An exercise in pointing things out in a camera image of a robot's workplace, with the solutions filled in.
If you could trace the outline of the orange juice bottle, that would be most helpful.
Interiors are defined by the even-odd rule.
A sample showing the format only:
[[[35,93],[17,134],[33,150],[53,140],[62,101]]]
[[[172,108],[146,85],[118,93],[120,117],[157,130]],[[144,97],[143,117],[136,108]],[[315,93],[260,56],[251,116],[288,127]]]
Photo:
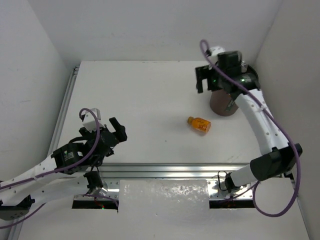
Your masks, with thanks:
[[[188,117],[187,123],[193,129],[202,133],[207,133],[211,128],[211,122],[200,117]]]

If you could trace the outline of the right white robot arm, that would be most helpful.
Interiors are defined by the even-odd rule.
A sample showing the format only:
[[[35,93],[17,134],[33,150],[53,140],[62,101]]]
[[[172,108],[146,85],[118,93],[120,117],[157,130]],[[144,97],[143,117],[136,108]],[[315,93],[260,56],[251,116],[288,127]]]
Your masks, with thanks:
[[[300,144],[292,150],[288,139],[273,123],[265,111],[263,92],[257,72],[248,66],[242,70],[242,56],[239,51],[225,51],[220,46],[205,52],[206,56],[237,84],[226,80],[210,65],[195,68],[196,89],[202,93],[203,80],[207,89],[226,92],[243,112],[258,142],[261,156],[250,161],[248,165],[234,172],[227,173],[224,180],[226,190],[231,193],[241,186],[255,181],[265,181],[277,175],[289,172],[295,165],[295,154],[301,155]]]

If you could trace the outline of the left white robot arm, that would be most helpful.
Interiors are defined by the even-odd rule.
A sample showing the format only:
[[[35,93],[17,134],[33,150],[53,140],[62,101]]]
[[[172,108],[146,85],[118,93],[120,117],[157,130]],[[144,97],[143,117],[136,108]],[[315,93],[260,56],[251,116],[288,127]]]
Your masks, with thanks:
[[[0,218],[13,221],[27,215],[34,204],[71,195],[98,195],[104,187],[99,167],[127,140],[125,126],[109,119],[111,132],[100,121],[83,120],[80,136],[56,149],[30,170],[0,183]]]

